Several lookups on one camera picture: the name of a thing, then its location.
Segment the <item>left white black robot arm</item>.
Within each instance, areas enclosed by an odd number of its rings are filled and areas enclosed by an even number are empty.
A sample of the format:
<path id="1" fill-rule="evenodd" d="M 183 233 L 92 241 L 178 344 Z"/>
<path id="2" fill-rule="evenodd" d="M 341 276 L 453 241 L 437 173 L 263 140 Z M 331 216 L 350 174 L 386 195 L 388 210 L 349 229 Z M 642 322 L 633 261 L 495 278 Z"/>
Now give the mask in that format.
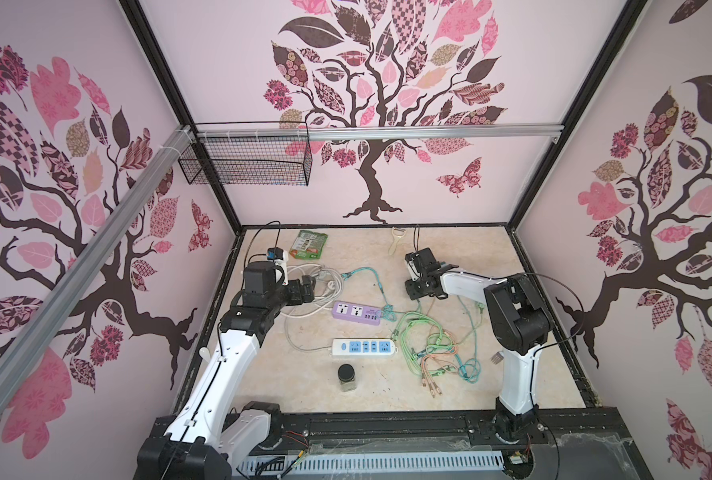
<path id="1" fill-rule="evenodd" d="M 180 413 L 155 428 L 137 454 L 137 479 L 230 479 L 251 451 L 280 436 L 278 406 L 244 409 L 225 422 L 248 367 L 282 309 L 315 299 L 316 280 L 289 277 L 284 259 L 249 263 L 218 325 L 218 343 Z"/>

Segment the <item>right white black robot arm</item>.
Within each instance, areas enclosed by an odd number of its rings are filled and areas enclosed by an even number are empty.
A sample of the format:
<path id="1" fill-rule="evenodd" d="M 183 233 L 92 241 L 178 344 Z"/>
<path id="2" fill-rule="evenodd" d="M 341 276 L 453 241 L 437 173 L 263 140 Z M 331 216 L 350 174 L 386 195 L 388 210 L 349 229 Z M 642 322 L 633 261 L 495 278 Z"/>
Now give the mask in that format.
<path id="1" fill-rule="evenodd" d="M 410 279 L 405 289 L 412 300 L 449 296 L 484 304 L 492 332 L 502 347 L 503 386 L 495 401 L 493 430 L 497 438 L 515 444 L 538 423 L 536 371 L 551 324 L 546 306 L 524 273 L 490 277 L 441 262 L 428 248 L 404 257 Z"/>

